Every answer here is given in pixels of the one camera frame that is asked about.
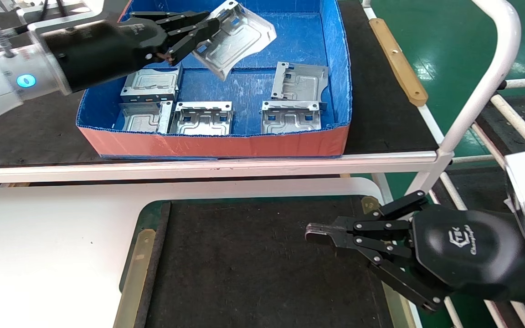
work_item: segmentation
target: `metal bracket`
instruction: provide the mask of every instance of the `metal bracket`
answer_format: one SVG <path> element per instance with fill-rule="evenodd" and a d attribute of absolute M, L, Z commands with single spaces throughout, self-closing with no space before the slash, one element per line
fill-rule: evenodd
<path fill-rule="evenodd" d="M 175 101 L 180 89 L 183 68 L 160 72 L 154 69 L 141 69 L 129 74 L 121 91 L 123 102 L 161 102 Z"/>
<path fill-rule="evenodd" d="M 159 123 L 157 126 L 158 133 L 169 133 L 171 120 L 173 119 L 173 102 L 160 102 L 161 110 L 159 111 Z"/>
<path fill-rule="evenodd" d="M 321 92 L 329 82 L 329 67 L 277 63 L 273 99 L 321 102 Z"/>
<path fill-rule="evenodd" d="M 261 133 L 321 129 L 319 102 L 269 100 L 262 103 Z"/>
<path fill-rule="evenodd" d="M 225 81 L 232 67 L 255 54 L 277 38 L 275 27 L 235 0 L 227 0 L 207 19 L 220 20 L 220 31 L 192 52 L 194 56 Z"/>
<path fill-rule="evenodd" d="M 159 125 L 158 102 L 119 104 L 125 116 L 123 131 L 155 132 Z"/>
<path fill-rule="evenodd" d="M 178 102 L 170 133 L 228 135 L 232 116 L 232 102 Z"/>

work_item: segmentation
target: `blue plastic bin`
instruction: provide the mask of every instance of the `blue plastic bin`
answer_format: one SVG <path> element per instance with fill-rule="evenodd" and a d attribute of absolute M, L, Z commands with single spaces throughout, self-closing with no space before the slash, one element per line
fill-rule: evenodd
<path fill-rule="evenodd" d="M 123 20 L 129 18 L 132 11 L 171 11 L 184 12 L 193 10 L 213 10 L 222 2 L 216 0 L 133 0 L 123 15 Z M 232 101 L 235 116 L 232 121 L 232 134 L 223 137 L 191 136 L 184 140 L 201 138 L 252 138 L 278 137 L 277 135 L 260 135 L 261 104 L 271 98 L 273 77 L 277 62 L 292 62 L 329 67 L 329 85 L 323 91 L 322 101 L 327 103 L 326 110 L 321 114 L 319 131 L 293 133 L 295 135 L 310 135 L 322 131 L 330 131 L 350 124 L 352 114 L 352 95 L 350 81 L 350 57 L 345 38 L 340 10 L 336 0 L 244 0 L 240 2 L 246 8 L 275 25 L 277 39 L 262 52 L 244 58 L 227 77 L 220 81 L 212 72 L 204 67 L 192 55 L 182 61 L 184 72 L 181 80 L 179 102 L 192 101 Z M 166 69 L 166 63 L 150 64 L 146 68 Z M 262 149 L 250 149 L 236 152 L 228 149 L 220 152 L 200 150 L 199 143 L 192 152 L 155 151 L 154 146 L 128 149 L 119 139 L 125 135 L 152 134 L 121 131 L 123 115 L 119 108 L 120 92 L 125 78 L 111 81 L 98 87 L 92 87 L 85 92 L 77 115 L 77 126 L 83 131 L 101 156 L 134 157 L 134 158 L 174 158 L 174 157 L 243 157 L 243 156 L 338 156 L 343 152 L 345 138 L 340 138 L 336 145 L 317 147 L 317 151 L 307 149 L 303 153 L 297 149 L 280 149 L 276 152 Z M 176 135 L 158 135 L 163 140 L 169 140 Z M 318 138 L 308 139 L 316 143 Z M 305 137 L 299 138 L 305 143 Z M 120 143 L 119 147 L 110 144 Z"/>

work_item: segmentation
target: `green epoxy floor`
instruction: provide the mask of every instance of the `green epoxy floor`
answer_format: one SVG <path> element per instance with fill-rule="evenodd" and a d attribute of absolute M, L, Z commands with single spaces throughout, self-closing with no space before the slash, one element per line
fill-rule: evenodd
<path fill-rule="evenodd" d="M 525 0 L 510 0 L 522 26 L 521 45 L 506 79 L 525 78 Z M 446 133 L 491 62 L 497 33 L 493 21 L 469 0 L 373 0 L 376 16 L 385 19 L 427 93 L 429 106 Z M 525 94 L 525 89 L 501 91 Z M 488 154 L 469 131 L 456 156 Z M 392 194 L 400 197 L 414 174 L 387 174 Z M 452 300 L 465 328 L 494 327 L 478 299 L 455 295 Z M 421 314 L 425 328 L 451 327 L 447 312 Z"/>

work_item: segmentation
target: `dark mat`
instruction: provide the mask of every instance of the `dark mat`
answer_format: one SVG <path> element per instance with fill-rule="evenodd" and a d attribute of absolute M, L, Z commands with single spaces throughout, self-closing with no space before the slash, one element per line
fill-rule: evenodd
<path fill-rule="evenodd" d="M 481 168 L 450 169 L 447 174 L 470 210 L 509 212 L 509 208 L 504 204 L 504 199 L 508 197 L 504 171 L 497 164 Z M 440 181 L 437 181 L 433 191 L 439 197 L 441 204 L 454 208 L 452 200 Z M 512 323 L 513 327 L 523 326 L 517 319 L 511 304 L 502 302 L 498 306 L 500 312 L 509 318 L 508 322 Z"/>
<path fill-rule="evenodd" d="M 525 95 L 504 96 L 504 99 L 525 120 Z M 512 125 L 508 125 L 508 121 L 491 102 L 485 106 L 476 121 L 502 154 L 525 151 L 525 140 Z"/>
<path fill-rule="evenodd" d="M 435 150 L 434 139 L 417 109 L 408 102 L 369 29 L 361 4 L 346 0 L 340 6 L 350 44 L 354 97 L 345 153 Z M 1 27 L 17 25 L 15 13 L 0 13 Z M 27 42 L 26 37 L 13 40 L 14 46 Z M 0 167 L 134 162 L 103 159 L 96 154 L 75 126 L 81 96 L 65 97 L 56 92 L 0 116 Z"/>
<path fill-rule="evenodd" d="M 174 202 L 146 328 L 392 327 L 358 257 L 304 240 L 361 210 L 357 196 Z"/>
<path fill-rule="evenodd" d="M 354 94 L 346 153 L 435 151 L 437 143 L 398 84 L 362 4 L 357 0 L 339 4 L 348 36 Z"/>

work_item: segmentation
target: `robotic arm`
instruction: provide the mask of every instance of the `robotic arm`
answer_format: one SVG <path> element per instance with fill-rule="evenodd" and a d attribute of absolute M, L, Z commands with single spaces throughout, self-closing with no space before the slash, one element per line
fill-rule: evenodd
<path fill-rule="evenodd" d="M 27 99 L 54 91 L 69 95 L 153 62 L 176 65 L 219 31 L 220 21 L 206 20 L 209 14 L 133 12 L 122 23 L 28 31 L 33 44 L 21 48 L 11 48 L 8 40 L 17 29 L 0 29 L 0 115 Z"/>
<path fill-rule="evenodd" d="M 398 220 L 414 211 L 412 222 Z M 378 278 L 429 312 L 456 291 L 525 302 L 525 238 L 514 214 L 450 210 L 417 191 L 358 218 L 309 224 L 305 238 L 338 255 L 359 253 Z"/>

